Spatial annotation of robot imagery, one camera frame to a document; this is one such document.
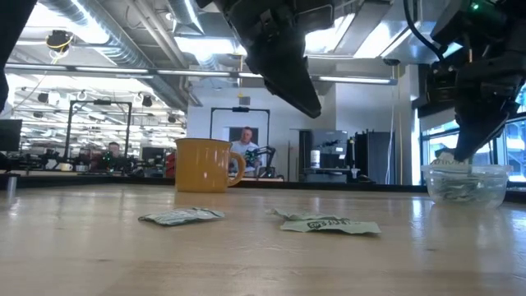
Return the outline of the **black gantry frame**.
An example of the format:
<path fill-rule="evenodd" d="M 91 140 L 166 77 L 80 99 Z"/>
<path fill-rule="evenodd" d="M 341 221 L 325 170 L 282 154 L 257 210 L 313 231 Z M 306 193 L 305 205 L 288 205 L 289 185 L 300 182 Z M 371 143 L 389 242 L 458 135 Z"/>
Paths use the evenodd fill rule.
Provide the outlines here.
<path fill-rule="evenodd" d="M 252 141 L 259 147 L 270 144 L 270 111 L 268 109 L 251 109 L 248 107 L 220 108 L 210 111 L 209 138 L 231 143 L 241 136 L 244 127 L 253 131 Z M 247 177 L 256 178 L 253 173 Z"/>
<path fill-rule="evenodd" d="M 67 118 L 67 134 L 66 134 L 66 142 L 65 142 L 65 148 L 64 148 L 64 154 L 63 158 L 65 160 L 69 159 L 69 146 L 70 146 L 70 140 L 71 140 L 71 129 L 72 129 L 72 118 L 74 115 L 74 105 L 77 103 L 83 103 L 83 104 L 93 104 L 93 105 L 103 105 L 103 106 L 110 106 L 112 104 L 117 105 L 126 105 L 128 107 L 128 110 L 124 112 L 125 115 L 127 115 L 126 119 L 126 137 L 125 137 L 125 146 L 124 146 L 124 153 L 123 157 L 128 160 L 128 146 L 129 146 L 129 136 L 130 136 L 130 127 L 131 127 L 131 120 L 132 120 L 132 103 L 131 102 L 117 102 L 112 100 L 104 100 L 104 99 L 92 99 L 92 100 L 85 100 L 81 101 L 78 99 L 71 100 L 70 106 L 68 109 L 68 118 Z"/>

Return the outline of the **black cabinet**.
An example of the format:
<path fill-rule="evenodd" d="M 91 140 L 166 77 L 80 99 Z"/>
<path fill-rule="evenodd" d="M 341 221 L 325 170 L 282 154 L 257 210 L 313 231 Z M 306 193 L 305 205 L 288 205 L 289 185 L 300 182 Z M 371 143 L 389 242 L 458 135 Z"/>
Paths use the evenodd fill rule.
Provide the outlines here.
<path fill-rule="evenodd" d="M 362 131 L 354 135 L 354 162 L 358 175 L 376 184 L 396 182 L 395 144 L 389 132 Z"/>

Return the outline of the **grey cabinet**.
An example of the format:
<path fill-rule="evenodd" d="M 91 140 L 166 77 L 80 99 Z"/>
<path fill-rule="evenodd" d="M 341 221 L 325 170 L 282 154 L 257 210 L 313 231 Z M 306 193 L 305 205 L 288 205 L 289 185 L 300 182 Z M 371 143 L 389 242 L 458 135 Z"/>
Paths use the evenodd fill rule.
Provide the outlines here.
<path fill-rule="evenodd" d="M 346 156 L 348 133 L 339 130 L 299 132 L 298 180 L 303 183 L 346 183 L 350 172 Z M 321 152 L 321 166 L 310 166 L 311 150 Z"/>

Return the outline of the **silver ventilation duct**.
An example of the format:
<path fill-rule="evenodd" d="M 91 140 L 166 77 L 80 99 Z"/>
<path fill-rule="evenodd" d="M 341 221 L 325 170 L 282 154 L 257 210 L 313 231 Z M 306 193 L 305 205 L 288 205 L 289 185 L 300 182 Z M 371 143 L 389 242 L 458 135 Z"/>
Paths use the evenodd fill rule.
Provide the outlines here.
<path fill-rule="evenodd" d="M 152 68 L 131 37 L 97 0 L 39 0 L 43 6 L 72 23 L 75 36 L 89 44 L 118 67 Z"/>

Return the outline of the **large glass window wall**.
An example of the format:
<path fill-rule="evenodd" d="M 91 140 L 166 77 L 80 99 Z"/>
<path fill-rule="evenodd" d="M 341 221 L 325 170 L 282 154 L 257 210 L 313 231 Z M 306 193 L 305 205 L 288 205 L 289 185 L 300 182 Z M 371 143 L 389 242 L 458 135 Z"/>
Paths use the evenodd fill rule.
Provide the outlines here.
<path fill-rule="evenodd" d="M 526 183 L 526 84 L 516 98 L 519 110 L 515 118 L 505 125 L 500 136 L 480 148 L 472 157 L 472 164 L 509 165 L 509 180 Z M 439 150 L 454 149 L 459 137 L 459 125 L 455 120 L 421 133 L 421 164 L 430 164 Z"/>

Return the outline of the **black aluminium frame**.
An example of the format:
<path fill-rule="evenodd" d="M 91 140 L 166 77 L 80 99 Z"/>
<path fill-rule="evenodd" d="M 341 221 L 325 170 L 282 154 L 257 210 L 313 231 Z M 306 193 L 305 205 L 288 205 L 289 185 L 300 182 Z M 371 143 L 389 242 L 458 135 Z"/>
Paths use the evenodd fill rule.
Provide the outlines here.
<path fill-rule="evenodd" d="M 176 189 L 175 181 L 168 178 L 130 178 L 102 175 L 90 176 L 29 176 L 18 174 L 0 174 L 0 192 L 14 189 L 43 189 L 78 187 L 80 189 L 95 189 L 100 186 L 115 185 L 120 189 L 136 187 L 139 189 Z M 375 185 L 375 184 L 343 184 L 343 183 L 283 183 L 267 181 L 241 181 L 229 188 L 228 192 L 241 190 L 247 193 L 261 194 L 300 194 L 310 195 L 322 193 L 338 193 L 355 197 L 360 193 L 371 193 L 374 197 L 415 197 L 428 199 L 430 196 L 424 186 L 409 185 Z"/>

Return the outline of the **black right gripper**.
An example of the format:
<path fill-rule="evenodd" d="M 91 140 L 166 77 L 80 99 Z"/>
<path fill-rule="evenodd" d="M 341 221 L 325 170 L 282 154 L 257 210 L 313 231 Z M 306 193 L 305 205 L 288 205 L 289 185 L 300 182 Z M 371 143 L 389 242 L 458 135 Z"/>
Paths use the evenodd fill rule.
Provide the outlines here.
<path fill-rule="evenodd" d="M 427 40 L 439 54 L 427 69 L 421 109 L 454 109 L 459 138 L 454 159 L 471 158 L 498 137 L 519 109 L 515 98 L 526 84 L 526 32 L 464 32 L 449 42 Z"/>

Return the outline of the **clear plastic bag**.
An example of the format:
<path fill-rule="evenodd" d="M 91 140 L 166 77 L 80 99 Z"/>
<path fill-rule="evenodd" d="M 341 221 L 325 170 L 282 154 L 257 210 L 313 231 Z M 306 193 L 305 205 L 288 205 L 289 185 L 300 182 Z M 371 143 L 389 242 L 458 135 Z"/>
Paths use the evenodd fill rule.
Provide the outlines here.
<path fill-rule="evenodd" d="M 497 208 L 505 199 L 509 173 L 508 165 L 423 165 L 421 171 L 430 198 L 437 204 L 458 204 L 482 208 Z M 476 201 L 443 201 L 435 192 L 440 183 L 446 181 L 481 183 L 484 186 Z"/>

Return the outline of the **black monitor screen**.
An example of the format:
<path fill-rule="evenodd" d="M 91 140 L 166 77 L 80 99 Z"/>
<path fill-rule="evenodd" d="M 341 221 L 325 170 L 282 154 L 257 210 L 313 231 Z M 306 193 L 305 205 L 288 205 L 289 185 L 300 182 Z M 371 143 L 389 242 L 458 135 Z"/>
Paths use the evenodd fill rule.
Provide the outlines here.
<path fill-rule="evenodd" d="M 20 149 L 22 121 L 0 119 L 0 151 L 14 152 Z"/>

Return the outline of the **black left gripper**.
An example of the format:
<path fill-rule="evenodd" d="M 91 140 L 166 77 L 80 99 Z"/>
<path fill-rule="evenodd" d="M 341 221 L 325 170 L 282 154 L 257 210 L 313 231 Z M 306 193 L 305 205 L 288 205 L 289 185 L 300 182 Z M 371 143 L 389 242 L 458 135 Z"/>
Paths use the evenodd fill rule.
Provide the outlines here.
<path fill-rule="evenodd" d="M 238 42 L 247 65 L 263 77 L 266 89 L 309 118 L 321 115 L 321 103 L 305 63 L 305 36 L 335 22 L 335 0 L 196 0 L 200 8 L 217 6 Z M 285 55 L 262 58 L 265 51 Z"/>

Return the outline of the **long ceiling light strip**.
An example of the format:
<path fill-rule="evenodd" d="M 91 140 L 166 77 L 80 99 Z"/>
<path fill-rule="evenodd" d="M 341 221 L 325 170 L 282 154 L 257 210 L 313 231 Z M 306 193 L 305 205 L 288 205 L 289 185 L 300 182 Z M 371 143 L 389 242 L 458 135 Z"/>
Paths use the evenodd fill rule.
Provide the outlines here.
<path fill-rule="evenodd" d="M 191 76 L 191 77 L 213 77 L 213 78 L 235 78 L 235 79 L 262 79 L 262 75 L 250 72 L 225 72 L 225 71 L 201 71 L 180 69 L 153 69 L 153 68 L 120 68 L 120 67 L 88 67 L 73 65 L 12 63 L 5 66 L 9 71 L 26 72 L 79 72 L 97 73 L 124 76 Z M 360 77 L 360 76 L 326 76 L 310 75 L 312 81 L 334 82 L 345 84 L 367 84 L 394 86 L 398 80 L 394 78 Z"/>

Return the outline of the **person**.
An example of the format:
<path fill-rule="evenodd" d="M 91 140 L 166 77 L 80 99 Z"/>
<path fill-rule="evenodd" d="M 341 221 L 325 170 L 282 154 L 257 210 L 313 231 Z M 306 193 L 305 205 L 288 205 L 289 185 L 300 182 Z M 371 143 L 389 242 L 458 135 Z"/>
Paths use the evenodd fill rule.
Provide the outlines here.
<path fill-rule="evenodd" d="M 98 168 L 101 170 L 116 171 L 123 167 L 126 163 L 120 152 L 120 145 L 111 141 L 108 143 L 107 150 L 102 153 L 99 160 Z"/>
<path fill-rule="evenodd" d="M 245 157 L 247 152 L 258 150 L 259 146 L 252 141 L 253 131 L 250 127 L 244 127 L 241 131 L 241 136 L 238 140 L 232 142 L 231 151 Z M 245 173 L 250 173 L 256 170 L 262 164 L 261 156 L 252 157 L 246 160 Z"/>

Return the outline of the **yellow mug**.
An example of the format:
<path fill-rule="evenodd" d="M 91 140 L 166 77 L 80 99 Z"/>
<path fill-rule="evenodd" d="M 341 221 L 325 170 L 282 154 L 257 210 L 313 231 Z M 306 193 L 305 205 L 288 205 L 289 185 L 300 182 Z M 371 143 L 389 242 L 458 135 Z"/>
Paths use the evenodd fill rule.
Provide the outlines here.
<path fill-rule="evenodd" d="M 176 140 L 175 187 L 179 192 L 223 193 L 241 182 L 246 161 L 227 141 L 205 138 Z"/>

